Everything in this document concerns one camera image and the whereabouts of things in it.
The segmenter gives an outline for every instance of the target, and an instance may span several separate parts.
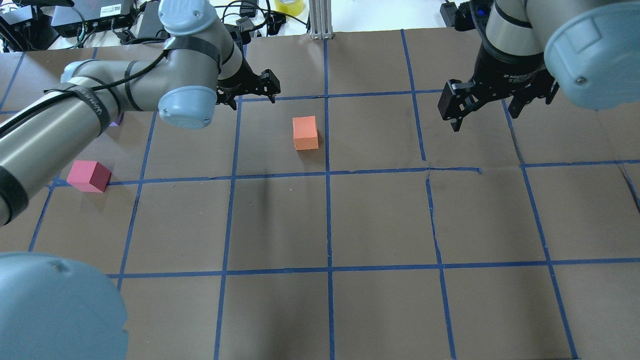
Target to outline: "grid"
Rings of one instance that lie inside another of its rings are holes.
[[[240,141],[240,130],[241,130],[241,118],[242,118],[242,110],[243,104],[245,102],[259,102],[266,101],[267,99],[254,99],[254,98],[240,98],[238,99],[238,109],[237,109],[237,119],[236,119],[236,132],[235,132],[235,146],[234,146],[234,155],[233,155],[233,165],[232,172],[229,176],[218,176],[218,177],[173,177],[173,178],[154,178],[154,179],[146,179],[145,178],[145,169],[147,166],[147,160],[149,155],[150,146],[152,143],[154,129],[156,126],[156,118],[157,114],[154,113],[150,130],[148,132],[147,144],[145,148],[145,153],[143,157],[142,167],[140,170],[140,176],[138,180],[135,181],[113,181],[110,182],[110,186],[120,186],[120,185],[136,185],[136,195],[134,205],[131,210],[131,221],[129,223],[126,243],[124,247],[124,253],[122,254],[122,262],[120,265],[120,271],[117,274],[107,274],[109,278],[117,280],[118,289],[122,286],[123,279],[135,279],[135,278],[153,278],[153,277],[202,277],[202,276],[219,276],[221,279],[220,283],[220,297],[218,304],[218,319],[216,326],[216,335],[215,335],[215,346],[214,346],[214,355],[213,358],[217,360],[220,357],[220,338],[222,331],[222,322],[224,317],[224,309],[225,309],[225,288],[226,288],[226,280],[228,276],[242,276],[242,275],[256,275],[256,274],[295,274],[295,273],[323,273],[327,276],[327,285],[328,285],[328,330],[329,330],[329,354],[330,359],[334,360],[335,356],[335,335],[334,335],[334,315],[333,315],[333,274],[335,272],[366,272],[366,271],[381,271],[381,270],[438,270],[440,287],[441,287],[441,296],[442,296],[442,306],[445,316],[445,324],[447,337],[449,340],[449,351],[452,359],[457,359],[456,355],[456,346],[455,346],[455,329],[453,329],[452,321],[451,321],[451,310],[449,307],[449,299],[447,296],[447,284],[445,280],[445,269],[457,269],[457,268],[501,268],[501,267],[527,267],[527,266],[545,266],[548,269],[550,279],[552,281],[555,297],[557,300],[557,306],[559,308],[559,312],[562,318],[562,323],[564,326],[564,331],[566,334],[566,340],[568,342],[568,346],[570,348],[571,355],[574,359],[578,358],[579,349],[576,349],[576,346],[573,341],[572,330],[570,327],[570,323],[567,319],[566,311],[563,304],[563,298],[561,294],[560,286],[556,280],[556,274],[554,270],[554,266],[557,265],[585,265],[585,264],[607,264],[607,263],[638,263],[640,262],[640,258],[594,258],[594,259],[571,259],[571,260],[563,260],[563,259],[552,259],[547,247],[547,241],[545,238],[544,226],[542,221],[540,220],[540,215],[538,213],[538,209],[536,206],[536,199],[531,187],[531,183],[529,180],[529,175],[527,170],[530,168],[541,168],[541,167],[588,167],[592,165],[619,165],[624,167],[626,164],[638,164],[640,160],[638,159],[629,159],[629,160],[607,160],[607,161],[581,161],[575,163],[527,163],[522,156],[522,152],[520,151],[520,147],[518,145],[518,138],[516,135],[516,131],[513,126],[513,121],[508,114],[508,110],[506,108],[506,103],[502,101],[502,107],[504,108],[506,124],[509,126],[511,131],[513,142],[515,146],[515,151],[518,154],[518,158],[520,160],[520,170],[522,171],[522,177],[525,182],[527,194],[529,197],[529,201],[531,203],[531,209],[534,215],[534,219],[536,222],[537,230],[540,236],[540,245],[542,246],[544,252],[544,260],[541,261],[506,261],[506,262],[485,262],[485,263],[447,263],[440,252],[440,248],[438,246],[438,236],[436,231],[436,223],[435,218],[438,216],[438,207],[434,204],[433,194],[431,189],[431,180],[427,177],[425,182],[425,192],[428,197],[428,206],[429,206],[429,217],[431,219],[431,226],[434,238],[435,253],[436,253],[436,263],[428,263],[428,264],[412,264],[412,265],[367,265],[367,266],[334,266],[332,261],[332,192],[331,192],[331,180],[335,176],[349,176],[353,174],[391,174],[391,173],[401,173],[401,172],[422,172],[431,174],[431,172],[477,172],[482,174],[482,169],[480,167],[451,167],[451,168],[442,168],[442,167],[412,167],[412,168],[387,168],[387,169],[365,169],[365,170],[332,170],[330,166],[330,99],[340,98],[340,97],[374,97],[374,96],[383,96],[383,95],[411,95],[412,103],[413,103],[413,112],[415,116],[415,125],[417,128],[418,134],[418,144],[419,149],[416,151],[420,152],[420,156],[423,161],[427,161],[428,157],[426,156],[424,149],[424,141],[422,138],[422,128],[420,126],[420,117],[418,111],[418,103],[417,103],[417,94],[427,94],[427,93],[438,93],[441,90],[437,89],[428,89],[428,90],[418,90],[415,88],[415,83],[413,80],[413,70],[410,60],[410,49],[407,46],[407,41],[405,37],[404,30],[401,30],[401,40],[404,49],[404,57],[406,59],[406,66],[408,71],[408,76],[411,84],[410,91],[394,91],[394,92],[371,92],[371,93],[351,93],[351,94],[330,94],[329,92],[329,72],[328,72],[328,50],[327,50],[327,40],[324,40],[323,43],[323,65],[324,65],[324,93],[319,95],[306,95],[306,96],[289,96],[289,97],[280,97],[277,101],[296,101],[296,100],[304,100],[304,99],[320,99],[322,98],[324,101],[324,151],[325,151],[325,171],[324,172],[296,172],[296,173],[280,173],[280,174],[252,174],[252,175],[238,175],[237,174],[237,162],[238,162],[238,148]],[[97,49],[93,52],[93,57],[95,58],[97,53]],[[14,111],[2,111],[3,106],[7,100],[8,94],[11,91],[12,85],[15,81],[16,75],[20,69],[22,61],[24,59],[24,54],[20,57],[18,65],[13,72],[13,76],[9,82],[8,88],[3,96],[2,102],[0,102],[0,114],[12,114]],[[236,188],[236,180],[238,179],[265,179],[265,178],[278,178],[278,177],[324,177],[326,181],[326,252],[327,252],[327,263],[326,266],[322,267],[303,267],[303,268],[267,268],[260,270],[229,270],[228,267],[228,254],[229,254],[229,245],[230,245],[230,235],[231,235],[231,224],[232,224],[232,215],[233,215],[233,207],[234,207],[234,195]],[[628,176],[625,176],[625,180],[627,181],[630,190],[633,193],[633,196],[636,200],[636,204],[640,207],[640,198],[638,196],[638,192],[636,191],[636,187],[633,184],[632,180]],[[138,203],[140,200],[140,196],[143,190],[144,184],[152,184],[152,183],[176,183],[176,182],[190,182],[190,181],[230,181],[230,195],[228,200],[228,210],[227,210],[227,227],[225,233],[225,245],[224,245],[224,255],[223,255],[223,266],[220,271],[202,271],[202,272],[158,272],[158,273],[127,273],[126,272],[126,264],[127,257],[129,253],[129,245],[131,243],[131,236],[134,229],[134,223],[136,221],[136,214],[138,212]],[[44,202],[44,206],[42,208],[42,212],[40,214],[40,218],[38,219],[37,225],[33,232],[33,237],[31,239],[31,243],[29,245],[29,251],[32,251],[35,247],[36,241],[38,239],[38,234],[40,231],[40,226],[42,225],[42,221],[47,213],[47,208],[50,203],[51,197],[57,188],[70,186],[64,180],[60,179],[59,176],[54,178],[52,184],[47,185],[49,192],[47,194],[47,198]]]

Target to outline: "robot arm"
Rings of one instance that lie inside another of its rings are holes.
[[[535,98],[550,104],[559,86],[594,110],[640,99],[638,0],[471,0],[455,28],[477,29],[482,44],[469,82],[449,80],[438,103],[454,131],[490,101],[513,97],[517,118]]]
[[[62,84],[0,125],[0,226],[13,220],[60,170],[123,111],[159,111],[170,124],[209,125],[215,104],[280,93],[276,76],[256,75],[207,0],[163,0],[172,37],[149,61],[69,64]]]

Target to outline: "light blue joint cap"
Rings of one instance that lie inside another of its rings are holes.
[[[206,29],[218,18],[207,0],[162,0],[158,16],[173,35],[190,35]]]
[[[0,254],[0,358],[124,360],[122,297],[96,268],[33,252]]]
[[[205,86],[183,86],[164,94],[158,102],[160,117],[167,123],[201,129],[211,124],[218,94]]]
[[[89,60],[83,60],[83,61],[74,61],[69,65],[65,66],[65,70],[62,72],[62,76],[60,76],[60,82],[66,83],[67,81],[71,80],[71,78],[74,77],[74,72],[76,72],[76,70],[80,66],[82,66],[82,64],[88,61],[94,61],[94,60],[89,59]]]
[[[547,43],[545,63],[581,108],[640,100],[640,1],[601,6],[562,25]]]

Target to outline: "white surface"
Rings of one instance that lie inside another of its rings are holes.
[[[308,17],[308,1],[303,0],[305,9],[297,16],[302,21],[307,21]],[[11,1],[4,0],[2,4],[8,4]],[[209,0],[214,6],[224,6],[229,4],[230,0]],[[271,0],[271,8],[275,10],[275,0]],[[415,29],[415,28],[439,28],[444,27],[444,21],[440,16],[440,5],[444,0],[333,0],[332,22],[333,31],[380,31],[395,29]],[[267,7],[266,0],[259,0],[261,8]],[[13,8],[5,6],[3,10]],[[52,14],[52,8],[44,8],[45,13]],[[223,9],[218,8],[218,16],[222,18]],[[229,8],[227,13],[238,12],[239,8]],[[134,34],[138,33],[138,26],[144,18],[144,14],[138,18],[137,23],[131,28]],[[239,17],[230,15],[225,18],[227,24],[235,24]],[[258,11],[258,15],[252,19],[254,24],[260,24],[263,21],[262,14]],[[301,35],[307,32],[306,26],[299,22],[288,19],[287,24],[282,26],[278,36],[283,35]],[[71,47],[76,43],[76,38],[59,38],[53,43],[50,49],[63,49]],[[85,44],[85,47],[94,46],[114,46],[119,45],[119,39],[110,31],[91,35]]]

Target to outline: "white label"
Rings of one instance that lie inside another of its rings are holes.
[[[119,15],[122,5],[107,5],[100,8],[100,17]]]

